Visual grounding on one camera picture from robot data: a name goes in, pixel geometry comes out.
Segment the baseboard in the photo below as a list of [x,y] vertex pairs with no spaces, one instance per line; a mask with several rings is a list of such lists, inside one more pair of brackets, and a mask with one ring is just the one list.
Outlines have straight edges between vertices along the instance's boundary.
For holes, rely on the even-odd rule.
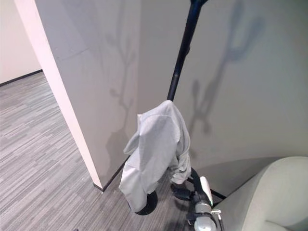
[[211,189],[211,193],[212,193],[214,196],[216,196],[216,197],[218,197],[218,198],[220,198],[220,199],[222,199],[222,200],[224,200],[224,199],[227,198],[225,195],[222,195],[221,193],[219,193],[219,192],[217,192],[217,191],[215,191],[215,190],[212,190],[212,189]]
[[4,85],[7,85],[7,84],[9,84],[9,83],[15,82],[15,81],[17,81],[17,80],[26,78],[26,77],[28,77],[28,76],[35,75],[35,74],[40,73],[40,72],[42,72],[42,71],[43,71],[43,70],[40,69],[40,70],[38,70],[38,71],[31,72],[31,73],[26,74],[26,75],[24,75],[24,76],[20,76],[20,77],[17,77],[17,78],[13,78],[13,79],[11,79],[11,80],[9,80],[9,81],[6,81],[6,82],[4,82],[4,83],[0,83],[0,87],[2,87],[2,86],[4,86]]
[[125,165],[125,162],[128,160],[130,156],[126,158],[126,160],[123,162],[123,164],[119,167],[119,169],[114,173],[114,175],[110,178],[110,180],[105,184],[103,187],[103,192],[108,188],[108,186],[111,184],[111,182],[116,178],[116,176],[119,174],[119,172],[122,170],[122,168]]
[[94,185],[95,188],[97,188],[97,189],[99,189],[100,191],[104,192],[103,189],[102,189],[100,186],[97,186],[97,185],[94,184],[94,183],[93,183],[93,185]]

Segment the white chair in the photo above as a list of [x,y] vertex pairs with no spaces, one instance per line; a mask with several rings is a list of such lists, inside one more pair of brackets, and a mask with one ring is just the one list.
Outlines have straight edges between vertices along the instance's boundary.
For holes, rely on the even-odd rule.
[[308,231],[308,157],[270,164],[216,208],[226,231]]

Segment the striped carpet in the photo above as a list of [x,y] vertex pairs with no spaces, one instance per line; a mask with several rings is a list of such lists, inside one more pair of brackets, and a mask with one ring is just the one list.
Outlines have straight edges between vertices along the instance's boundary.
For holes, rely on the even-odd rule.
[[188,231],[187,202],[164,179],[156,210],[129,211],[120,176],[101,193],[43,73],[0,87],[1,231]]

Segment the hanging shirt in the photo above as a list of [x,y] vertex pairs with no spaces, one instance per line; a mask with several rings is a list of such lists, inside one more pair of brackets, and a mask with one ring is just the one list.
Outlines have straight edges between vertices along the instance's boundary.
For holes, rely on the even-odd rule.
[[146,206],[147,194],[155,190],[167,168],[170,180],[176,184],[190,176],[189,147],[184,119],[172,101],[138,115],[138,130],[124,149],[131,156],[119,186],[132,211],[139,212]]

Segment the black coat rack pole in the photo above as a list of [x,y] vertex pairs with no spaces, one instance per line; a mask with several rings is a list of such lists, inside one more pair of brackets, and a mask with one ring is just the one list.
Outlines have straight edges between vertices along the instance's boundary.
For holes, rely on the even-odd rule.
[[178,82],[180,79],[183,64],[185,61],[185,57],[189,52],[190,43],[192,41],[193,33],[194,33],[194,30],[198,22],[201,7],[206,2],[207,0],[191,0],[191,6],[189,9],[189,13],[188,13],[187,21],[186,21],[186,27],[185,27],[180,51],[178,54],[177,62],[175,64],[167,100],[173,101],[174,99],[174,95],[177,90],[177,86],[178,86]]

